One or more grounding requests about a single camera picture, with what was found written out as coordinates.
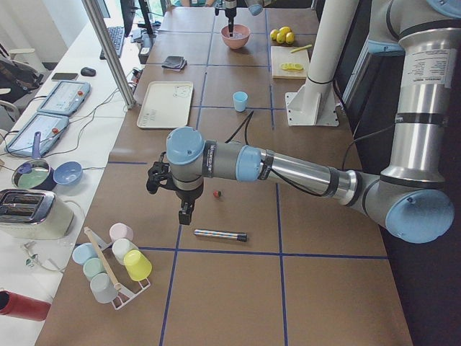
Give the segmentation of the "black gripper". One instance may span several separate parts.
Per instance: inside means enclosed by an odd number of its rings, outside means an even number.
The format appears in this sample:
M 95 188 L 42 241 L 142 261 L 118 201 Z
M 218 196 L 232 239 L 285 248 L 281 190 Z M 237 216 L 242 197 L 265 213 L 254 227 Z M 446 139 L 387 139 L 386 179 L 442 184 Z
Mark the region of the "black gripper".
M 234 18 L 236 17 L 236 8 L 225 9 L 225 16 L 228 18 L 228 36 L 233 37 Z
M 191 190 L 180 186 L 182 182 L 176 182 L 173 174 L 170 171 L 170 164 L 164 162 L 166 152 L 163 151 L 158 161 L 153 163 L 153 166 L 148 170 L 148 180 L 146 182 L 147 191 L 154 195 L 158 188 L 162 187 L 165 190 L 172 190 L 181 200 L 181 208 L 179 209 L 179 223 L 181 225 L 189 225 L 192 222 L 192 214 L 194 211 L 194 203 L 203 192 L 203 178 L 198 178 L 191 183 Z

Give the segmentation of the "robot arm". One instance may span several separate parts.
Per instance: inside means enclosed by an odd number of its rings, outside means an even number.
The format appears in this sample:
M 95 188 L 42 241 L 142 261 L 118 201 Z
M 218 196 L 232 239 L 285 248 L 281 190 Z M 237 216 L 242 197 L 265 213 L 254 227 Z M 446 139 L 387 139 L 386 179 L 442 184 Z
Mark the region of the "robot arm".
M 263 1 L 245 0 L 244 3 L 253 16 L 258 15 L 264 8 Z M 233 37 L 234 19 L 237 15 L 237 7 L 238 0 L 216 1 L 215 5 L 213 6 L 215 10 L 215 16 L 218 16 L 220 12 L 225 13 L 225 17 L 228 19 L 228 33 L 230 37 Z
M 371 53 L 405 56 L 390 163 L 381 173 L 343 171 L 240 143 L 207 141 L 198 130 L 182 127 L 170 132 L 166 152 L 149 169 L 147 190 L 173 190 L 182 202 L 179 221 L 187 225 L 206 177 L 280 179 L 310 195 L 335 198 L 404 241 L 427 243 L 443 235 L 455 216 L 442 191 L 439 156 L 460 49 L 460 3 L 374 1 L 368 45 Z

